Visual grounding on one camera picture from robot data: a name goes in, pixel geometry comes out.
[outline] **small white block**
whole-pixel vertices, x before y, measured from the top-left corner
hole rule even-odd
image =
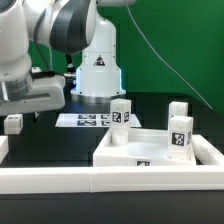
[[[128,130],[131,125],[131,100],[111,100],[110,119],[112,143],[115,145],[127,144]]]
[[[169,105],[169,120],[175,115],[187,116],[187,112],[188,103],[173,101]]]
[[[13,114],[8,115],[4,120],[5,134],[19,134],[23,128],[23,115]]]
[[[111,128],[129,128],[131,100],[115,99],[110,101]]]
[[[169,122],[168,157],[188,160],[192,149],[193,118],[174,116]]]

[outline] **white platform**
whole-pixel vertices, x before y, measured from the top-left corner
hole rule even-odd
[[[196,165],[192,149],[190,160],[168,158],[167,131],[131,128],[128,144],[122,146],[113,145],[111,135],[109,129],[94,152],[94,167]]]

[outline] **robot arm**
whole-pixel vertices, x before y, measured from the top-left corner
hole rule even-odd
[[[73,55],[86,48],[93,38],[95,0],[25,0],[23,9],[30,40]]]
[[[64,106],[63,77],[31,76],[29,39],[37,32],[38,42],[74,54],[91,42],[95,13],[95,0],[0,0],[0,115]]]

